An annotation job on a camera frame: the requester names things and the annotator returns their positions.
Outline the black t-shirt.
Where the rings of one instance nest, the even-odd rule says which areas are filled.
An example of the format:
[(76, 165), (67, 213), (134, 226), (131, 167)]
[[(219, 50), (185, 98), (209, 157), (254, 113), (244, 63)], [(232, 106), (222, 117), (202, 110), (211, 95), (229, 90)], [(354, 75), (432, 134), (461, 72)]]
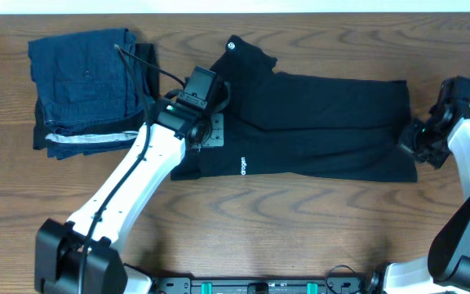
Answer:
[(415, 163), (397, 144), (410, 121), (405, 81), (288, 74), (276, 63), (238, 36), (227, 41), (212, 66), (230, 86), (224, 143), (188, 152), (172, 180), (291, 172), (416, 182)]

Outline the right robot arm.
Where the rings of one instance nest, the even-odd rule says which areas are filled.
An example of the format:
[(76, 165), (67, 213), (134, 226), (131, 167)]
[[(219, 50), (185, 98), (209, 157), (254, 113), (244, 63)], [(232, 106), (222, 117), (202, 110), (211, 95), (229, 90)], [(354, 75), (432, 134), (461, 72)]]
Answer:
[(426, 122), (414, 119), (399, 138), (419, 163), (457, 164), (464, 202), (432, 241), (426, 256), (373, 272), (365, 293), (470, 293), (470, 78), (443, 81)]

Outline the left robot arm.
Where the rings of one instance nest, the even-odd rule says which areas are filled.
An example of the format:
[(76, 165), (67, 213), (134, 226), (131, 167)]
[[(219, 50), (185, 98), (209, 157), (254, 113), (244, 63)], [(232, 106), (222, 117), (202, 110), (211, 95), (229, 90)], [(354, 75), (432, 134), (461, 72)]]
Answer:
[(153, 280), (122, 263), (136, 219), (184, 158), (174, 130), (143, 124), (126, 157), (94, 196), (64, 224), (46, 220), (36, 235), (34, 288), (39, 293), (147, 293)]

